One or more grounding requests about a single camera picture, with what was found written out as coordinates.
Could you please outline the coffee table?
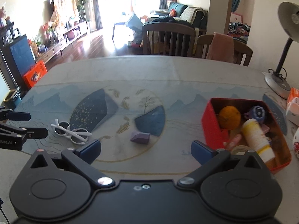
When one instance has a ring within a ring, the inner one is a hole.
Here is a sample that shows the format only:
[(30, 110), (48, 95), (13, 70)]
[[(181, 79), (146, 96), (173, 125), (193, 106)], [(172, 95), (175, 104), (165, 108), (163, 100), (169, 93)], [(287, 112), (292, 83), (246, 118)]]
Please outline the coffee table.
[(115, 22), (112, 26), (112, 41), (115, 42), (115, 36), (117, 38), (126, 34), (125, 22)]

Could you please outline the purple bumpy toy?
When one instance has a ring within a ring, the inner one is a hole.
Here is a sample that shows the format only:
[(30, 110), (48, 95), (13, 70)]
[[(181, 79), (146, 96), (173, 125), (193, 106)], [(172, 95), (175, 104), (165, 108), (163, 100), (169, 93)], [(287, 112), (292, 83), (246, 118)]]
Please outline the purple bumpy toy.
[(249, 112), (244, 114), (244, 117), (246, 119), (255, 119), (258, 123), (262, 124), (265, 120), (266, 113), (263, 107), (254, 106), (249, 110)]

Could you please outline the orange red box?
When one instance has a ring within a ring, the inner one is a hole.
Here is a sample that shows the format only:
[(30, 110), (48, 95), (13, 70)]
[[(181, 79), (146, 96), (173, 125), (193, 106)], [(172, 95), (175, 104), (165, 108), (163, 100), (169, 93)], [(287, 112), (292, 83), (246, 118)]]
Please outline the orange red box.
[(23, 75), (23, 80), (28, 88), (32, 88), (36, 83), (48, 73), (43, 60), (39, 60), (32, 66), (26, 74)]

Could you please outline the red metal tin box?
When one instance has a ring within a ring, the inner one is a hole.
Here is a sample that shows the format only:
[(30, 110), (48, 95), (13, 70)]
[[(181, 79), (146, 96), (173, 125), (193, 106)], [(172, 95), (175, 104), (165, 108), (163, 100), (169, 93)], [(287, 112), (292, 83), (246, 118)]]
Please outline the red metal tin box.
[(240, 148), (254, 150), (272, 173), (291, 162), (283, 128), (274, 111), (263, 101), (212, 98), (202, 116), (206, 144), (239, 154)]

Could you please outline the white yellow bottle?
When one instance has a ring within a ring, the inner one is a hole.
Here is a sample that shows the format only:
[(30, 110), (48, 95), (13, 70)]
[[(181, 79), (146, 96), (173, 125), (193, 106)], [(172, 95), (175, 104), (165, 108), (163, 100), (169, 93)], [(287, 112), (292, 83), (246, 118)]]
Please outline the white yellow bottle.
[(275, 158), (266, 135), (261, 130), (259, 123), (255, 119), (248, 119), (242, 125), (241, 132), (251, 150), (257, 152), (264, 163)]

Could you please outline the grey desk lamp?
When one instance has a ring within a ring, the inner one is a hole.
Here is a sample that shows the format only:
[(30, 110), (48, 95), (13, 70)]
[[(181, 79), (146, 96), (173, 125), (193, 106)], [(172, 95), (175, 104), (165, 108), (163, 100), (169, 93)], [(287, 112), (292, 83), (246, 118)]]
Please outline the grey desk lamp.
[(276, 69), (269, 69), (268, 73), (265, 74), (265, 82), (278, 96), (287, 100), (291, 87), (280, 71), (283, 68), (291, 44), (294, 41), (298, 43), (298, 5), (287, 1), (282, 2), (278, 7), (278, 18), (283, 30), (288, 35), (288, 40)]

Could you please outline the round wooden tape roll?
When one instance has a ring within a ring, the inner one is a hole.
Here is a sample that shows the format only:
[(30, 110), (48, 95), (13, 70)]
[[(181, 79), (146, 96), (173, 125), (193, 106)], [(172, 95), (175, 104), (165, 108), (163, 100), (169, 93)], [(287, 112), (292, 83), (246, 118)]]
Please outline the round wooden tape roll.
[(250, 148), (245, 145), (238, 145), (231, 150), (233, 155), (244, 155)]

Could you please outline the pink tube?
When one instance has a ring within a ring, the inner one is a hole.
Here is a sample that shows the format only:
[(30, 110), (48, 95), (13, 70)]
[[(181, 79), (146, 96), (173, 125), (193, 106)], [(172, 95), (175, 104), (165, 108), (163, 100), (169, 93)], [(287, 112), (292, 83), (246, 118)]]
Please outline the pink tube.
[(239, 145), (240, 140), (242, 139), (242, 135), (241, 134), (236, 134), (234, 137), (232, 137), (226, 144), (225, 144), (225, 148), (228, 151), (233, 150), (233, 148), (235, 148), (237, 145)]

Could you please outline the pink ribbed square box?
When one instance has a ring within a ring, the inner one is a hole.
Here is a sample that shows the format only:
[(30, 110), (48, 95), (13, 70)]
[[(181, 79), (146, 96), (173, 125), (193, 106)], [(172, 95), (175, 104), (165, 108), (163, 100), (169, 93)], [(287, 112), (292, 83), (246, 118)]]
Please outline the pink ribbed square box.
[(261, 130), (263, 131), (264, 134), (267, 134), (270, 131), (270, 128), (265, 125), (265, 124), (260, 124)]

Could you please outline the blue grey bag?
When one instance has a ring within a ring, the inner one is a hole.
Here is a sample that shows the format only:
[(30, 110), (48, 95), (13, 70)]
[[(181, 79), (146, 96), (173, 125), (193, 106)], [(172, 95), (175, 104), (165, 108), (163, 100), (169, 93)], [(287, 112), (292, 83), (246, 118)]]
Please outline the blue grey bag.
[(142, 21), (133, 12), (130, 14), (125, 25), (133, 31), (133, 42), (140, 44), (142, 42)]

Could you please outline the orange tissue pack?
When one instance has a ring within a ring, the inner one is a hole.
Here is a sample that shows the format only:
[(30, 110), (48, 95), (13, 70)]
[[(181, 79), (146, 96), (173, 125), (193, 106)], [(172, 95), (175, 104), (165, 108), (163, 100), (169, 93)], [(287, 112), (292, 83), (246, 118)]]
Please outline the orange tissue pack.
[(291, 88), (287, 99), (286, 119), (299, 126), (299, 90)]

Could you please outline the pink towel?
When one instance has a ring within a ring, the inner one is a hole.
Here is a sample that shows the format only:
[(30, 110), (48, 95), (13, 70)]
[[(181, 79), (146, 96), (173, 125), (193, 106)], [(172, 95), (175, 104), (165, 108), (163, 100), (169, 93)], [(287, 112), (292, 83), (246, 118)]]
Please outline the pink towel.
[(215, 32), (206, 59), (221, 62), (234, 62), (234, 40), (231, 36)]

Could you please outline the white sunglasses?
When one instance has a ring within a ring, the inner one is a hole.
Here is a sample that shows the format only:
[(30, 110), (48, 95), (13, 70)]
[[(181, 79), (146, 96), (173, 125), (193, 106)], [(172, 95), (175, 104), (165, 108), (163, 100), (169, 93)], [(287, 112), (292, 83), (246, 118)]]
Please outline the white sunglasses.
[(58, 136), (69, 139), (75, 145), (85, 145), (88, 142), (89, 137), (92, 136), (87, 129), (70, 127), (70, 124), (66, 121), (59, 121), (55, 119), (55, 123), (50, 124)]

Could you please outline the purple faceted block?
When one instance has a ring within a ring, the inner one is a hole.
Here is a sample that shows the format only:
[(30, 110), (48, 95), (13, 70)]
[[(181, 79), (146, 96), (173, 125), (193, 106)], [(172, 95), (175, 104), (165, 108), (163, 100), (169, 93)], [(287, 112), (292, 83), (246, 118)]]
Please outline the purple faceted block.
[(130, 141), (138, 144), (147, 145), (150, 141), (150, 134), (134, 131), (133, 133), (131, 133)]

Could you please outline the orange fuzzy ball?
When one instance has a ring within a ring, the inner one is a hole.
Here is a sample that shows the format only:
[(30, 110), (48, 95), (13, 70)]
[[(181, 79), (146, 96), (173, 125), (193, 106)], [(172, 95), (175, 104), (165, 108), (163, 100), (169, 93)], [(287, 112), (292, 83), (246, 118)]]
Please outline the orange fuzzy ball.
[(241, 114), (234, 106), (226, 106), (218, 114), (218, 123), (221, 128), (234, 130), (241, 123)]

